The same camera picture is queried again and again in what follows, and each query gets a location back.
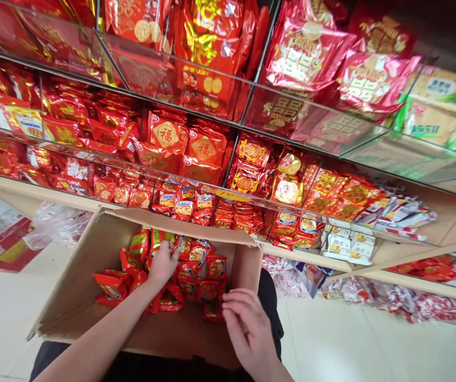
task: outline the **stacked snack bags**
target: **stacked snack bags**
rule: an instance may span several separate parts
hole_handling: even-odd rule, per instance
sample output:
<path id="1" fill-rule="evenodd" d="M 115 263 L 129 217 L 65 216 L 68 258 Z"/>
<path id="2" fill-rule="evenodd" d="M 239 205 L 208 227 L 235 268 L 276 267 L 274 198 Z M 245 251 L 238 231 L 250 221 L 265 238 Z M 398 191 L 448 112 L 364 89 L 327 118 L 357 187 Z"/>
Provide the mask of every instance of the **stacked snack bags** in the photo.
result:
<path id="1" fill-rule="evenodd" d="M 228 283 L 226 257 L 217 255 L 216 248 L 208 240 L 175 236 L 147 226 L 142 226 L 134 235 L 128 249 L 122 248 L 121 271 L 105 270 L 94 274 L 104 292 L 96 302 L 113 308 L 143 284 L 152 267 L 152 258 L 164 240 L 174 243 L 175 250 L 180 251 L 179 264 L 143 315 L 177 312 L 186 301 L 200 302 L 205 304 L 206 320 L 222 322 L 221 296 Z"/>
<path id="2" fill-rule="evenodd" d="M 158 180 L 152 211 L 172 219 L 210 225 L 214 202 L 214 194 Z"/>

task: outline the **floor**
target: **floor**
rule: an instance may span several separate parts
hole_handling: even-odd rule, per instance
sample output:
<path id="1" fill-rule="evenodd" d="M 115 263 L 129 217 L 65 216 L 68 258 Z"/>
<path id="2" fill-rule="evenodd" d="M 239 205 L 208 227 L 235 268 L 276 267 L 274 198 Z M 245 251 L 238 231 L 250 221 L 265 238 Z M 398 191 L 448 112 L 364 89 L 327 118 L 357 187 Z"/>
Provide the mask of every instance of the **floor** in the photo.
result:
<path id="1" fill-rule="evenodd" d="M 0 382 L 28 380 L 40 346 L 26 342 L 70 251 L 50 246 L 20 274 L 0 272 Z M 456 380 L 456 326 L 410 325 L 369 307 L 281 300 L 283 363 L 295 381 Z"/>

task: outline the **wooden shelf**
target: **wooden shelf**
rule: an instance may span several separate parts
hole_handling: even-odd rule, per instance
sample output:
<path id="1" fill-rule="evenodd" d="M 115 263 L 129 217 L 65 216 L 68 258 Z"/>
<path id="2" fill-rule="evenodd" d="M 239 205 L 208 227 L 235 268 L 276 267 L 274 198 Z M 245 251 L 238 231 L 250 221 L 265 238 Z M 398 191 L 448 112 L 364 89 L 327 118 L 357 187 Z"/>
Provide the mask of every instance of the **wooden shelf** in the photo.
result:
<path id="1" fill-rule="evenodd" d="M 0 176 L 0 198 L 6 201 L 9 205 L 18 209 L 28 217 L 32 217 L 40 203 L 50 201 L 81 209 L 85 211 L 95 212 L 99 207 L 110 209 L 122 208 L 111 203 L 96 201 L 87 197 L 69 194 L 66 192 L 44 188 L 37 185 L 32 185 L 22 181 L 8 179 Z M 320 253 L 310 253 L 304 251 L 288 251 L 278 248 L 268 242 L 261 242 L 264 253 L 279 257 L 297 260 L 309 264 L 319 265 L 331 268 L 344 273 L 353 272 L 356 267 L 348 262 L 324 257 Z M 361 276 L 368 277 L 374 280 L 389 282 L 392 284 L 403 285 L 404 287 L 421 290 L 430 293 L 440 294 L 451 298 L 456 298 L 456 288 L 449 285 L 435 283 L 427 280 L 417 279 L 398 273 L 387 272 L 384 270 L 367 269 Z"/>

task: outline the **plastic bag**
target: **plastic bag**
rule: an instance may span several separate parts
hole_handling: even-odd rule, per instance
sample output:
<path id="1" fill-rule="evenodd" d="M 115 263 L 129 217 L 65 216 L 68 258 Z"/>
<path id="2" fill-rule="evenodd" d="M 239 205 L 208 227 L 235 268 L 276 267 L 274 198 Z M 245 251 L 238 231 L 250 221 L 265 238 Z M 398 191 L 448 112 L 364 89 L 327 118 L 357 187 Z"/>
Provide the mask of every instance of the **plastic bag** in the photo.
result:
<path id="1" fill-rule="evenodd" d="M 23 240 L 32 250 L 46 248 L 52 242 L 74 247 L 92 215 L 91 212 L 44 202 L 32 220 L 34 230 Z"/>

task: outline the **glass display shelf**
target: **glass display shelf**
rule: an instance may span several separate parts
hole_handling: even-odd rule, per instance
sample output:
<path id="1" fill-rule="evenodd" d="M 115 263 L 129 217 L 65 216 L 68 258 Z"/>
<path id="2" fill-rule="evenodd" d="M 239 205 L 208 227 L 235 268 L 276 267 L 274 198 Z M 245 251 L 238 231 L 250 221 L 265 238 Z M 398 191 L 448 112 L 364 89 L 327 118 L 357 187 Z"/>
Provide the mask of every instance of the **glass display shelf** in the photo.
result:
<path id="1" fill-rule="evenodd" d="M 300 207 L 293 207 L 284 203 L 280 203 L 277 201 L 272 201 L 268 199 L 263 199 L 258 196 L 248 195 L 241 192 L 238 192 L 233 189 L 229 189 L 223 187 L 221 185 L 213 185 L 209 184 L 205 181 L 191 179 L 184 176 L 176 175 L 173 173 L 168 173 L 165 171 L 161 171 L 159 169 L 150 168 L 143 166 L 137 163 L 131 163 L 124 161 L 119 158 L 115 158 L 109 156 L 104 153 L 94 152 L 92 150 L 88 150 L 85 148 L 79 148 L 64 144 L 59 144 L 57 142 L 48 141 L 43 138 L 32 137 L 24 134 L 20 134 L 13 131 L 8 131 L 5 129 L 0 129 L 0 137 L 13 141 L 23 143 L 25 145 L 35 146 L 42 149 L 46 149 L 49 151 L 69 155 L 75 157 L 77 159 L 87 160 L 92 163 L 97 163 L 101 165 L 111 166 L 117 169 L 127 170 L 131 172 L 135 172 L 153 179 L 158 179 L 162 181 L 167 181 L 170 183 L 175 183 L 183 186 L 187 186 L 193 189 L 201 190 L 208 193 L 216 194 L 219 197 L 230 199 L 230 200 L 237 200 L 242 202 L 247 202 L 255 206 L 263 207 L 269 210 L 279 211 L 288 213 L 293 216 L 303 217 L 306 219 L 315 220 L 319 223 L 325 223 L 329 225 L 333 225 L 339 228 L 345 228 L 351 231 L 357 231 L 360 233 L 364 233 L 366 235 L 372 235 L 382 240 L 399 242 L 399 243 L 409 243 L 409 244 L 421 244 L 427 246 L 437 246 L 435 242 L 432 240 L 425 240 L 419 241 L 415 238 L 404 237 L 400 236 L 395 233 L 383 232 L 378 229 L 373 229 L 366 227 L 362 224 L 357 224 L 353 222 L 343 221 L 340 219 L 332 218 L 330 216 L 326 216 L 319 213 L 313 213 L 311 211 L 305 210 L 303 205 Z"/>
<path id="2" fill-rule="evenodd" d="M 1 0 L 0 57 L 456 194 L 456 150 Z M 192 90 L 201 79 L 218 97 Z"/>

